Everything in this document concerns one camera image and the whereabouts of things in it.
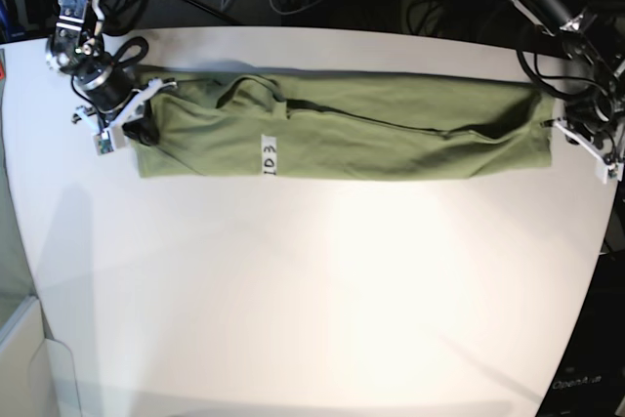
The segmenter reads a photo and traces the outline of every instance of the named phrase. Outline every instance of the white table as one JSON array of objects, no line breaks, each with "label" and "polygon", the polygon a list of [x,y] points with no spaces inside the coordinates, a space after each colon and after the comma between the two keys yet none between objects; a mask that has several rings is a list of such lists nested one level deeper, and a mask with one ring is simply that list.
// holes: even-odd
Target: white table
[{"label": "white table", "polygon": [[[185,69],[525,80],[512,51],[428,38],[146,37],[147,63]],[[614,196],[583,150],[557,135],[551,169],[461,182],[142,181],[131,151],[97,157],[70,124],[79,101],[43,45],[7,47],[8,172],[85,415],[533,417]]]}]

